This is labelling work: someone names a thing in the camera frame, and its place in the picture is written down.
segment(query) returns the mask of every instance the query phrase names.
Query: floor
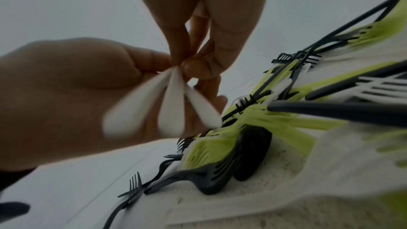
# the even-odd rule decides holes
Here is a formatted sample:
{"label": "floor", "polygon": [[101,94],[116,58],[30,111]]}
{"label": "floor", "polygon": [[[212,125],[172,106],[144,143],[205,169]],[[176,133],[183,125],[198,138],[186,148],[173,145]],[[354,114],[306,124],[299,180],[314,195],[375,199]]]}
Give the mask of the floor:
{"label": "floor", "polygon": [[[382,1],[267,0],[263,16],[240,58],[223,75],[220,93],[230,100],[247,94],[280,52],[297,51]],[[76,36],[102,37],[167,51],[163,36],[140,0],[0,0],[0,9],[0,54],[33,40]],[[256,176],[242,184],[231,182],[222,194],[211,198],[271,189],[296,174],[303,157],[281,142],[273,144],[276,151],[269,153],[269,161]],[[116,195],[127,190],[127,180],[137,171],[143,180],[153,177],[162,156],[174,153],[175,145],[176,140],[153,142],[44,166],[4,192],[2,201],[25,201],[32,204],[32,210],[26,216],[0,224],[0,229],[101,228],[100,223],[118,201]],[[163,193],[142,198],[133,209],[118,215],[113,228],[159,228],[160,213],[169,206],[209,199],[196,192],[186,194],[191,191],[196,190],[190,184],[178,183]],[[320,199],[300,203],[282,213],[184,228],[194,226],[381,229],[397,228],[399,220],[375,201]]]}

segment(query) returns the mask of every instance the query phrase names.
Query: person's right hand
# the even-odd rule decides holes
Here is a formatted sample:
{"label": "person's right hand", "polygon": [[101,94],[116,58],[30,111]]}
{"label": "person's right hand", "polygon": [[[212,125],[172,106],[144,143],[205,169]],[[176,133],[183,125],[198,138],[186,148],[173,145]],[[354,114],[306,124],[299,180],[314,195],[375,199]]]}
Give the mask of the person's right hand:
{"label": "person's right hand", "polygon": [[[165,35],[175,64],[182,63],[184,74],[198,79],[215,78],[233,64],[265,4],[265,0],[143,1]],[[197,53],[209,24],[210,39]]]}

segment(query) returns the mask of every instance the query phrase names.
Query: human hand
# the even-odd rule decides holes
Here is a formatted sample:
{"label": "human hand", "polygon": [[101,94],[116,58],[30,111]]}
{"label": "human hand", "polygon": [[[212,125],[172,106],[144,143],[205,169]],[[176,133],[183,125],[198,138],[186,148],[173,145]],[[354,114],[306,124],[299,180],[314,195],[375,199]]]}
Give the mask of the human hand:
{"label": "human hand", "polygon": [[[265,4],[265,0],[143,1],[165,35],[174,62],[182,62],[187,77],[198,79],[217,77],[233,64]],[[209,24],[210,39],[197,53]]]}
{"label": "human hand", "polygon": [[[91,38],[35,42],[0,58],[0,169],[24,170],[161,139],[162,97],[129,140],[106,140],[102,116],[169,67],[168,54]],[[195,88],[221,113],[227,99],[217,96],[219,84],[216,77]],[[184,137],[206,130],[188,102],[185,113]]]}

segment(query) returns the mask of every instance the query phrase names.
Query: person's left hand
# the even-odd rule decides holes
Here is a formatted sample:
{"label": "person's left hand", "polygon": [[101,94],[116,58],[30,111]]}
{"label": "person's left hand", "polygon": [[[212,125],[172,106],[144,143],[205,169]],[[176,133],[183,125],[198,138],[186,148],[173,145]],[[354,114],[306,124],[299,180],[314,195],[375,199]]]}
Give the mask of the person's left hand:
{"label": "person's left hand", "polygon": [[[161,139],[156,102],[130,140],[106,140],[103,114],[137,85],[171,67],[168,54],[103,39],[28,44],[0,58],[0,170],[24,170],[61,159]],[[220,77],[199,90],[221,113]],[[186,101],[184,137],[206,130]]]}

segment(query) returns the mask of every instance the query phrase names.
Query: hand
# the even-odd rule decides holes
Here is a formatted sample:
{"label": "hand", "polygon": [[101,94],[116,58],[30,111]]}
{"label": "hand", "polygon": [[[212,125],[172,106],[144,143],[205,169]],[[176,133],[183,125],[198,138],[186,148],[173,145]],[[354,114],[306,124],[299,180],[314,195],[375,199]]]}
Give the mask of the hand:
{"label": "hand", "polygon": [[[233,64],[265,4],[265,0],[143,1],[165,35],[175,63],[182,62],[184,74],[198,79],[217,77]],[[197,53],[209,23],[210,40]]]}
{"label": "hand", "polygon": [[[130,90],[171,67],[168,54],[103,39],[28,44],[0,58],[0,169],[38,165],[161,139],[161,100],[131,140],[103,137],[103,114]],[[221,113],[220,77],[196,85]],[[186,103],[184,137],[206,129]]]}

